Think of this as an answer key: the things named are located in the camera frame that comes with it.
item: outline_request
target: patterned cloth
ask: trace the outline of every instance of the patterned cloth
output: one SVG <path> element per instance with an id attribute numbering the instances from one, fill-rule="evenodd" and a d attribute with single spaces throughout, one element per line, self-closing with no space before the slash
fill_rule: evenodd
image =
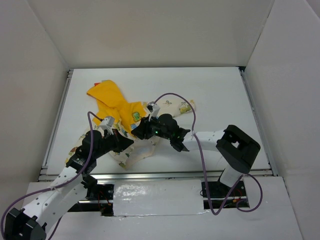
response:
<path id="1" fill-rule="evenodd" d="M 97 84 L 89 89 L 87 94 L 96 98 L 99 109 L 97 116 L 102 119 L 107 116 L 114 117 L 112 128 L 117 129 L 122 136 L 134 141 L 134 143 L 123 152 L 109 152 L 109 154 L 118 161 L 118 164 L 121 167 L 128 169 L 134 163 L 145 159 L 154 153 L 156 145 L 160 140 L 159 137 L 153 136 L 148 140 L 140 140 L 131 134 L 131 130 L 139 126 L 141 118 L 150 114 L 150 111 L 147 109 L 147 102 L 127 102 L 118 86 L 111 80 Z M 189 102 L 192 107 L 196 109 L 194 100 L 191 99 Z M 186 104 L 186 102 L 181 102 L 178 98 L 162 98 L 157 104 L 160 107 L 158 116 L 161 114 L 171 114 L 172 117 L 177 117 L 181 114 L 192 112 L 191 107 Z M 98 127 L 100 121 L 94 118 L 93 123 L 93 128 L 100 131 L 103 135 L 104 132 Z M 66 162 L 75 153 L 77 147 L 82 145 L 82 140 L 89 130 L 90 128 L 88 127 L 76 142 L 75 147 L 69 152 Z"/>

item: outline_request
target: white table surface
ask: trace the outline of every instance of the white table surface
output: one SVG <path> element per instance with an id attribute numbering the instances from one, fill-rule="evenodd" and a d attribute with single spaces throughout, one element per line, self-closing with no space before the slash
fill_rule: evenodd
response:
<path id="1" fill-rule="evenodd" d="M 195 131 L 225 129 L 238 126 L 255 139 L 261 150 L 252 170 L 270 169 L 257 129 L 252 109 L 237 67 L 183 68 L 108 68 L 75 69 L 70 81 L 56 136 L 48 156 L 49 175 L 58 175 L 65 166 L 68 152 L 88 126 L 87 112 L 97 112 L 96 100 L 86 94 L 94 83 L 113 80 L 128 102 L 154 101 L 158 96 L 174 92 L 196 105 Z M 176 118 L 182 128 L 190 129 L 192 114 Z M 221 154 L 205 151 L 207 171 L 222 171 L 226 160 Z M 202 170 L 199 152 L 177 152 L 164 139 L 153 156 L 145 158 L 130 169 L 118 165 L 109 154 L 97 160 L 93 174 L 169 173 Z"/>
<path id="2" fill-rule="evenodd" d="M 54 240 L 302 240 L 294 210 L 282 177 L 257 177 L 263 189 L 260 207 L 253 212 L 226 208 L 218 216 L 156 215 L 102 217 L 98 212 L 66 213 Z M 244 177 L 249 205 L 259 201 L 259 189 Z M 50 182 L 31 182 L 27 193 L 48 187 Z M 24 200 L 25 206 L 37 196 Z"/>

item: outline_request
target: cable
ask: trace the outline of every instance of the cable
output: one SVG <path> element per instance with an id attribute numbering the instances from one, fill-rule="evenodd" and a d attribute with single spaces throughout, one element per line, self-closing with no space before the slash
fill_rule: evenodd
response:
<path id="1" fill-rule="evenodd" d="M 79 177 L 83 171 L 86 169 L 86 167 L 88 166 L 89 164 L 89 161 L 91 159 L 91 155 L 92 155 L 92 152 L 93 152 L 93 148 L 94 148 L 94 142 L 93 142 L 93 139 L 94 139 L 94 130 L 93 130 L 93 127 L 92 127 L 92 122 L 91 122 L 91 118 L 90 118 L 90 115 L 93 115 L 94 117 L 96 117 L 97 119 L 99 119 L 100 121 L 102 120 L 101 118 L 99 118 L 98 116 L 96 116 L 93 112 L 91 111 L 88 111 L 87 113 L 87 117 L 88 117 L 88 120 L 89 120 L 89 126 L 90 126 L 90 150 L 89 150 L 89 155 L 88 155 L 88 158 L 87 160 L 85 161 L 85 164 L 84 166 L 82 167 L 82 169 L 77 173 L 76 176 L 74 176 L 73 178 L 71 178 L 70 180 L 62 183 L 62 184 L 59 184 L 59 185 L 56 185 L 55 187 L 53 188 L 45 188 L 45 189 L 42 189 L 42 190 L 38 190 L 38 191 L 34 191 L 34 192 L 31 192 L 31 193 L 28 193 L 20 198 L 18 198 L 17 200 L 15 200 L 13 203 L 11 203 L 7 208 L 6 210 L 4 211 L 2 217 L 1 217 L 1 222 L 0 222 L 0 231 L 1 231 L 1 235 L 3 237 L 3 239 L 5 239 L 5 230 L 4 230 L 4 222 L 5 222 L 5 217 L 7 215 L 7 213 L 9 212 L 9 210 L 18 202 L 20 202 L 21 200 L 27 198 L 27 197 L 30 197 L 32 195 L 35 195 L 35 194 L 40 194 L 40 193 L 45 193 L 45 192 L 49 192 L 49 191 L 52 191 L 52 190 L 55 190 L 55 189 L 60 189 L 60 188 L 63 188 L 65 185 L 71 183 L 72 181 L 74 181 L 77 177 Z"/>
<path id="2" fill-rule="evenodd" d="M 257 204 L 254 208 L 249 209 L 249 210 L 243 210 L 243 209 L 240 209 L 240 208 L 239 208 L 239 203 L 244 202 L 244 201 L 247 201 L 247 199 L 241 199 L 241 200 L 237 201 L 235 207 L 236 207 L 236 209 L 238 209 L 240 212 L 250 213 L 250 212 L 253 212 L 254 210 L 256 210 L 256 209 L 261 205 L 261 203 L 262 203 L 262 198 L 263 198 L 263 191 L 262 191 L 262 187 L 261 187 L 259 181 L 258 181 L 254 176 L 252 176 L 252 175 L 249 174 L 249 173 L 246 174 L 246 175 L 248 175 L 248 176 L 250 176 L 251 178 L 253 178 L 253 180 L 258 184 L 259 190 L 260 190 L 260 200 L 259 200 L 258 204 Z"/>
<path id="3" fill-rule="evenodd" d="M 218 215 L 221 210 L 224 208 L 225 204 L 226 204 L 226 201 L 228 200 L 228 197 L 230 196 L 230 194 L 233 192 L 233 190 L 235 189 L 235 187 L 237 186 L 237 184 L 240 182 L 241 177 L 239 177 L 239 179 L 235 182 L 235 184 L 230 188 L 229 192 L 227 193 L 227 195 L 225 196 L 221 206 L 219 207 L 219 209 L 217 210 L 217 212 L 214 211 L 214 208 L 213 208 L 213 205 L 212 205 L 212 201 L 211 201 L 211 197 L 210 197 L 210 191 L 209 191 L 209 184 L 208 184 L 208 177 L 207 177 L 207 170 L 206 170 L 206 164 L 205 164 L 205 157 L 204 157 L 204 153 L 203 153 L 203 150 L 202 150 L 202 147 L 201 147 L 201 143 L 200 143 L 200 140 L 198 138 L 198 136 L 196 135 L 195 133 L 195 124 L 196 124 L 196 111 L 195 109 L 193 108 L 193 106 L 189 103 L 188 100 L 186 100 L 184 97 L 180 96 L 179 94 L 176 94 L 176 93 L 173 93 L 173 92 L 167 92 L 167 93 L 164 93 L 162 94 L 161 96 L 159 96 L 155 101 L 154 103 L 157 103 L 159 101 L 159 99 L 161 99 L 162 97 L 166 96 L 166 95 L 174 95 L 174 96 L 177 96 L 181 99 L 183 99 L 191 108 L 192 112 L 193 112 L 193 123 L 192 123 L 192 127 L 191 127 L 191 130 L 192 130 L 192 134 L 198 144 L 198 147 L 199 147 L 199 151 L 200 151 L 200 157 L 201 157 L 201 163 L 202 163 L 202 170 L 203 170 L 203 177 L 204 177 L 204 185 L 205 185 L 205 191 L 206 191 L 206 197 L 208 198 L 208 203 L 209 203 L 209 207 L 210 207 L 210 210 L 212 212 L 213 215 Z M 254 210 L 256 210 L 260 204 L 262 203 L 262 198 L 263 198 L 263 192 L 262 192 L 262 187 L 260 185 L 260 183 L 258 182 L 258 180 L 252 176 L 251 174 L 247 174 L 248 176 L 250 176 L 251 178 L 253 178 L 255 180 L 255 182 L 258 184 L 259 188 L 260 188 L 260 201 L 259 203 L 257 204 L 257 206 L 255 206 L 253 209 L 250 209 L 250 210 L 242 210 L 239 208 L 239 203 L 242 202 L 242 201 L 245 201 L 245 199 L 242 199 L 240 201 L 237 201 L 237 204 L 236 204 L 236 208 L 241 211 L 241 212 L 245 212 L 245 213 L 249 213 L 249 212 L 252 212 Z"/>
<path id="4" fill-rule="evenodd" d="M 55 225 L 55 227 L 54 227 L 54 229 L 53 229 L 50 237 L 48 238 L 48 240 L 51 240 L 52 237 L 54 236 L 55 232 L 57 231 L 57 228 L 58 228 L 58 226 L 59 226 L 59 223 L 60 223 L 61 219 L 62 219 L 62 217 L 60 217 L 59 220 L 56 222 L 56 225 Z"/>

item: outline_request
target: white cardboard wall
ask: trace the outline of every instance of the white cardboard wall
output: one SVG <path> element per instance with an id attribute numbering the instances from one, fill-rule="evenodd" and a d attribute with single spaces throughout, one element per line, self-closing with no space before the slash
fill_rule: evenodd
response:
<path id="1" fill-rule="evenodd" d="M 274 0 L 28 0 L 70 67 L 245 66 Z"/>
<path id="2" fill-rule="evenodd" d="M 276 0 L 245 77 L 305 240 L 320 238 L 320 19 L 305 0 Z"/>
<path id="3" fill-rule="evenodd" d="M 2 215 L 37 179 L 67 69 L 25 1 L 0 1 L 0 32 Z"/>

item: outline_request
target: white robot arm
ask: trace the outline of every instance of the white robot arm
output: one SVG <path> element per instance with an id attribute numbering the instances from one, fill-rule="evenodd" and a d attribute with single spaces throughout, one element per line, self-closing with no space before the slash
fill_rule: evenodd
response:
<path id="1" fill-rule="evenodd" d="M 198 150 L 199 145 L 190 130 L 178 126 L 170 114 L 163 114 L 158 118 L 159 108 L 153 103 L 151 116 L 141 119 L 140 125 L 131 131 L 140 139 L 158 136 L 170 141 L 171 146 L 178 152 Z M 55 189 L 74 178 L 84 167 L 91 144 L 90 132 L 82 140 L 75 154 L 66 163 L 61 174 L 50 185 L 50 191 L 40 194 L 23 209 L 13 208 L 6 216 L 6 240 L 45 240 L 46 233 L 74 204 L 83 200 L 87 192 L 97 185 L 97 180 L 90 176 L 90 172 L 97 165 L 96 160 L 109 151 L 121 152 L 129 147 L 133 141 L 123 137 L 116 129 L 111 129 L 113 121 L 105 118 L 101 127 L 104 136 L 93 131 L 93 152 L 82 174 L 65 186 Z M 220 176 L 220 182 L 232 187 L 242 174 L 249 173 L 254 160 L 260 150 L 260 145 L 251 137 L 234 125 L 225 130 L 206 131 L 196 133 L 203 150 L 220 152 L 227 160 L 228 167 Z"/>

